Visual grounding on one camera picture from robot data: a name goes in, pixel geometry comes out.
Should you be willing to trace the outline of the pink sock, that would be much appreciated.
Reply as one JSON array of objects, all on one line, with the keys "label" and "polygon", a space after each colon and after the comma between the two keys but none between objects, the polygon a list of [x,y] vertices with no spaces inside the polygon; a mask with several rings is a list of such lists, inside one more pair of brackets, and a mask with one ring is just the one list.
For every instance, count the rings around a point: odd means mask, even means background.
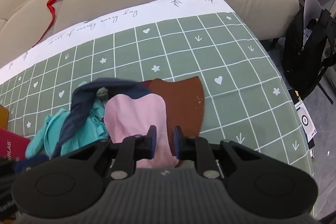
[{"label": "pink sock", "polygon": [[138,161],[138,168],[174,168],[178,164],[171,153],[166,120],[165,101],[154,93],[138,99],[118,94],[105,105],[104,123],[113,143],[133,135],[146,135],[150,126],[156,127],[154,158]]}]

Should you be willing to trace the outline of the dark navy sock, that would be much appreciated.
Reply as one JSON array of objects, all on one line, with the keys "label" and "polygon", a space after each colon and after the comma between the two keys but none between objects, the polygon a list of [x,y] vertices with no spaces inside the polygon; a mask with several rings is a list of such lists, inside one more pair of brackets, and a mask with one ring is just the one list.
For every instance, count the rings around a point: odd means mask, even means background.
[{"label": "dark navy sock", "polygon": [[106,107],[115,106],[117,113],[121,114],[136,100],[150,94],[146,84],[116,78],[82,83],[72,94],[69,110],[61,108],[45,118],[26,148],[26,158],[14,166],[15,173],[67,155],[98,140],[110,139],[113,143],[121,143],[134,132],[119,124],[108,125],[114,115],[108,114]]}]

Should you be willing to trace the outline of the brown leather piece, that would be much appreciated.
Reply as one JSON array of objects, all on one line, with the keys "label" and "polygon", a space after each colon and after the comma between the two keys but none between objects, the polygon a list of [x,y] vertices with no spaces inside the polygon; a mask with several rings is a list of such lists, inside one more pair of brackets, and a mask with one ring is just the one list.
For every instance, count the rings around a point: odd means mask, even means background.
[{"label": "brown leather piece", "polygon": [[157,132],[154,159],[146,164],[153,168],[174,168],[179,164],[175,157],[173,131],[182,129],[185,137],[199,135],[205,112],[205,95],[199,77],[167,82],[161,79],[141,83],[154,94],[163,98],[166,105],[167,137],[162,138],[162,130]]}]

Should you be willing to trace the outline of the red lid clear container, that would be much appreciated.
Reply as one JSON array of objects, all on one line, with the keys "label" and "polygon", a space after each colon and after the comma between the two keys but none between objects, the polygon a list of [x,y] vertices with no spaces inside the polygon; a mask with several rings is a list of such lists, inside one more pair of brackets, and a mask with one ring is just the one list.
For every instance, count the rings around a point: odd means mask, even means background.
[{"label": "red lid clear container", "polygon": [[0,157],[13,159],[25,159],[26,149],[30,139],[7,131],[4,128],[0,130]]}]

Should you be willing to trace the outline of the green grid tablecloth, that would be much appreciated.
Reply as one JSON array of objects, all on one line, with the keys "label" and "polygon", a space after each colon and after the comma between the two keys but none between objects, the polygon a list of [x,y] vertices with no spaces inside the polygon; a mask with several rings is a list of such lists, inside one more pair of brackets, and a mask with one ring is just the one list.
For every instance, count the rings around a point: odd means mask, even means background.
[{"label": "green grid tablecloth", "polygon": [[313,173],[290,94],[266,50],[224,0],[160,0],[60,31],[1,68],[9,128],[27,138],[100,77],[176,82],[198,77],[201,134],[231,139]]}]

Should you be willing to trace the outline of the orange cardboard box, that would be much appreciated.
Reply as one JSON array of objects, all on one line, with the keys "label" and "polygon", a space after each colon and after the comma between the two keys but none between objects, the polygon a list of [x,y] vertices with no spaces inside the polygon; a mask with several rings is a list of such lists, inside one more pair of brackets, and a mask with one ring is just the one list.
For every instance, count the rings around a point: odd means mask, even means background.
[{"label": "orange cardboard box", "polygon": [[1,105],[0,106],[0,128],[4,128],[7,130],[8,120],[9,120],[9,111]]}]

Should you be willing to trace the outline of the black backpack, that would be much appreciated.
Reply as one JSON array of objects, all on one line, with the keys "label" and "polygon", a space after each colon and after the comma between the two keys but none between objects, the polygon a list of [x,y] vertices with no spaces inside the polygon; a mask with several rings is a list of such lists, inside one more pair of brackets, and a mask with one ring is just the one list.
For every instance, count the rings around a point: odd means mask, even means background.
[{"label": "black backpack", "polygon": [[285,36],[281,65],[290,86],[301,99],[319,87],[330,103],[333,100],[320,84],[329,67],[335,65],[335,53],[323,57],[327,44],[335,50],[335,19],[323,9],[317,19],[313,18],[305,26],[301,9],[288,27]]}]

